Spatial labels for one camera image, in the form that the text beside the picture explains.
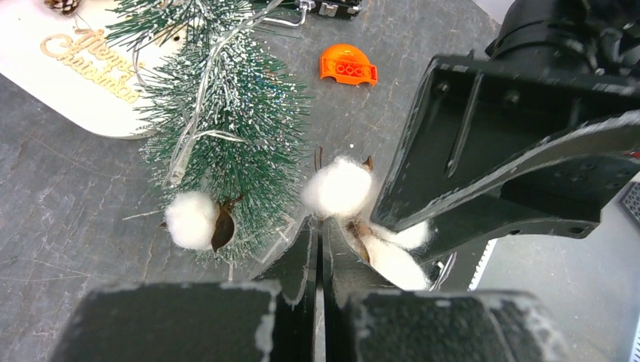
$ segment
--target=gray tabletop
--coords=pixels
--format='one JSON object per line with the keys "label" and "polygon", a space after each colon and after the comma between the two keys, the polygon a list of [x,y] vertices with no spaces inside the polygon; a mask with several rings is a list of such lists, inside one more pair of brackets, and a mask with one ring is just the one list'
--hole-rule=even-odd
{"label": "gray tabletop", "polygon": [[[367,8],[350,21],[313,17],[287,31],[298,38],[261,37],[309,84],[312,144],[327,158],[371,154],[382,178],[430,58],[481,51],[497,24],[471,0],[370,0]],[[376,87],[318,80],[320,54],[343,42],[378,67]],[[194,262],[156,227],[161,215],[122,221],[157,203],[137,154],[143,141],[90,134],[1,76],[0,109],[2,361],[45,360],[79,299],[97,285],[246,279],[286,245],[235,268]]]}

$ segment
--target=orange toy piece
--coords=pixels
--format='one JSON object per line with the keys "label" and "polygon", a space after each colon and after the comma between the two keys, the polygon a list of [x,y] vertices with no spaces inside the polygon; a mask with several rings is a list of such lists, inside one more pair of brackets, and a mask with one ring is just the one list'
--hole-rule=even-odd
{"label": "orange toy piece", "polygon": [[375,65],[358,48],[348,44],[329,47],[320,57],[320,79],[332,77],[338,83],[358,85],[378,82]]}

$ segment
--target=golden lettering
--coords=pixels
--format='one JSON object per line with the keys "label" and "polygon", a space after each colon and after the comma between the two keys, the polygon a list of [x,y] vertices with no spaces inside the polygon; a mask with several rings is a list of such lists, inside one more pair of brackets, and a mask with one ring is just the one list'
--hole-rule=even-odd
{"label": "golden lettering", "polygon": [[[75,41],[64,34],[48,36],[40,43],[40,50],[47,57],[56,58],[83,78],[101,86],[121,100],[130,104],[136,102],[140,98],[140,92],[133,90],[127,84],[135,75],[134,65],[107,46],[104,30],[76,29],[75,33],[81,35]],[[50,46],[54,44],[60,48],[58,51]],[[78,55],[82,51],[87,51],[96,60],[106,62],[105,66],[99,70],[93,61]],[[144,63],[139,62],[138,67],[143,68]],[[124,74],[119,77],[111,76],[110,73],[116,69]]]}

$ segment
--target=green pine needle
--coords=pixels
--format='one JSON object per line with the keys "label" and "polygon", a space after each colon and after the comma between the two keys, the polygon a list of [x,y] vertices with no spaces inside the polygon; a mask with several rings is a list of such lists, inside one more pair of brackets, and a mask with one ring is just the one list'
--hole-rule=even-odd
{"label": "green pine needle", "polygon": [[[152,184],[161,188],[167,165],[191,117],[208,54],[218,38],[251,15],[246,0],[121,0],[114,10],[122,22],[109,26],[113,44],[129,48],[149,44],[158,35],[186,27],[185,45],[151,72],[142,71],[151,106],[137,108],[147,130],[153,131],[140,150],[153,164]],[[235,241],[215,258],[241,262],[269,244],[273,229],[284,223],[286,208],[297,203],[302,180],[300,160],[308,97],[305,85],[287,73],[285,65],[252,38],[240,32],[220,52],[205,93],[198,132],[221,130],[247,140],[235,143],[215,137],[198,139],[183,181],[162,190],[162,206],[179,192],[199,190],[219,201],[245,196],[233,215]]]}

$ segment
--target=cotton boll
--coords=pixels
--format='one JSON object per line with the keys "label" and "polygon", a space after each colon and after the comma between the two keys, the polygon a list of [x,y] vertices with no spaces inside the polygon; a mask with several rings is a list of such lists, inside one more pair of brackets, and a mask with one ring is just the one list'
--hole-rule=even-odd
{"label": "cotton boll", "polygon": [[361,164],[339,157],[311,178],[302,202],[324,217],[351,217],[367,203],[372,182]]}
{"label": "cotton boll", "polygon": [[405,250],[416,249],[429,240],[429,221],[420,222],[409,229],[401,232],[392,232],[387,228],[371,223],[369,225],[371,230],[376,233],[377,236],[398,245]]}
{"label": "cotton boll", "polygon": [[403,290],[426,290],[429,282],[414,258],[400,247],[373,236],[362,238],[371,266]]}
{"label": "cotton boll", "polygon": [[203,192],[178,194],[165,210],[167,229],[174,243],[185,249],[211,249],[216,220],[220,213],[211,197]]}

